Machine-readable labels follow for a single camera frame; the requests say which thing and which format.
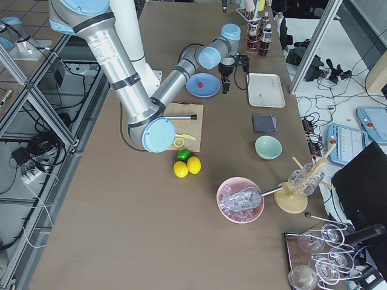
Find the light blue joint cover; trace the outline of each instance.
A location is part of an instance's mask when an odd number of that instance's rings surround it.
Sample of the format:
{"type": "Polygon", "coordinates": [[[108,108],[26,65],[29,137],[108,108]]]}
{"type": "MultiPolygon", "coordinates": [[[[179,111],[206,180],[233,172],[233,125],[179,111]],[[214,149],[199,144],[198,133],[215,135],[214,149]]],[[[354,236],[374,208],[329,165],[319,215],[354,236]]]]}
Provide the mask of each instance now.
{"type": "Polygon", "coordinates": [[[109,7],[109,0],[60,0],[71,11],[84,16],[97,16],[109,7]]]}
{"type": "Polygon", "coordinates": [[[220,35],[226,39],[238,41],[241,40],[241,29],[234,23],[228,23],[222,27],[220,35]]]}
{"type": "Polygon", "coordinates": [[[142,143],[147,151],[160,153],[169,148],[174,142],[176,129],[170,120],[157,118],[145,128],[142,143]]]}
{"type": "Polygon", "coordinates": [[[22,21],[15,16],[4,17],[1,21],[8,25],[22,24],[22,21]]]}
{"type": "Polygon", "coordinates": [[[12,48],[13,48],[13,44],[0,36],[0,45],[6,50],[6,51],[10,51],[12,48]]]}
{"type": "Polygon", "coordinates": [[[200,51],[198,60],[203,68],[212,69],[220,63],[221,55],[216,48],[205,47],[200,51]]]}
{"type": "Polygon", "coordinates": [[[59,33],[75,35],[74,30],[70,26],[63,25],[63,24],[58,23],[56,21],[53,21],[51,19],[49,19],[49,20],[50,20],[50,25],[51,25],[52,30],[59,32],[59,33]]]}

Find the lemon slice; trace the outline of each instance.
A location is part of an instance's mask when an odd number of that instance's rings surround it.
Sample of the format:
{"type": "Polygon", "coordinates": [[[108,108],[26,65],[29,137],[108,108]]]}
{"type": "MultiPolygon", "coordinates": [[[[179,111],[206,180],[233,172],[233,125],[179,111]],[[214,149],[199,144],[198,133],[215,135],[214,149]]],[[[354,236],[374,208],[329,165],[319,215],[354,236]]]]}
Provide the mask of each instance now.
{"type": "Polygon", "coordinates": [[[179,147],[182,147],[184,145],[184,139],[178,137],[178,138],[175,138],[174,140],[174,146],[179,148],[179,147]]]}

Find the black monitor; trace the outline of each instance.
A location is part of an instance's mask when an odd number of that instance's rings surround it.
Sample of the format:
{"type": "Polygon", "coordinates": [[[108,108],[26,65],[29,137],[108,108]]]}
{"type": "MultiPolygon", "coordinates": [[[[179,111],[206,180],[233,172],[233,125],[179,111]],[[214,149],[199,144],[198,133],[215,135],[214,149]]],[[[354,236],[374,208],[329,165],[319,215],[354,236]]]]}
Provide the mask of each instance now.
{"type": "MultiPolygon", "coordinates": [[[[356,231],[387,227],[387,156],[372,142],[333,177],[344,213],[356,231]]],[[[387,280],[387,234],[364,241],[376,267],[387,280]]]]}

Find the blue control panel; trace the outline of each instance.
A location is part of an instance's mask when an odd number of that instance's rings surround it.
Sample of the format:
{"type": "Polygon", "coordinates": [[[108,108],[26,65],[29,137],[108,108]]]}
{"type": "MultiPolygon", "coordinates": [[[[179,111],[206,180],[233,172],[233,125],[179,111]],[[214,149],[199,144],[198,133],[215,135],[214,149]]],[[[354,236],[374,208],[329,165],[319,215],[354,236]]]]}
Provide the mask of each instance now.
{"type": "Polygon", "coordinates": [[[347,165],[368,145],[368,136],[363,130],[333,123],[328,129],[327,142],[328,148],[336,142],[336,148],[330,153],[329,159],[347,165]]]}
{"type": "Polygon", "coordinates": [[[387,144],[387,108],[357,107],[356,114],[368,135],[379,144],[387,144]]]}

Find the pink bowl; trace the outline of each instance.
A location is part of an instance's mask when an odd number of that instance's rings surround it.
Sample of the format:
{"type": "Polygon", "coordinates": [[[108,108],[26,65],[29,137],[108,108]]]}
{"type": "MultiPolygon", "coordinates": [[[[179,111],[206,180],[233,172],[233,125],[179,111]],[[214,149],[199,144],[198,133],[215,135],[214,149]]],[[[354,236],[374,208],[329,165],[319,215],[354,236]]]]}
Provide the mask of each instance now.
{"type": "Polygon", "coordinates": [[[231,189],[234,193],[240,192],[241,190],[243,190],[247,187],[254,187],[254,188],[258,189],[259,191],[261,191],[261,189],[259,189],[258,185],[256,185],[253,181],[251,181],[247,178],[243,178],[243,177],[233,177],[233,178],[229,178],[226,181],[224,181],[218,188],[218,192],[216,194],[216,203],[218,204],[218,208],[219,208],[220,212],[223,214],[223,216],[226,219],[228,219],[232,222],[235,222],[237,224],[247,224],[248,222],[255,221],[257,218],[259,218],[259,216],[262,214],[262,212],[264,210],[264,206],[265,206],[264,197],[262,197],[261,204],[258,207],[253,209],[253,216],[248,221],[245,221],[245,222],[236,221],[236,220],[230,218],[228,215],[226,215],[225,212],[223,212],[223,210],[219,206],[219,201],[223,198],[223,194],[221,192],[222,192],[222,189],[225,185],[228,185],[229,187],[231,187],[231,189]]]}

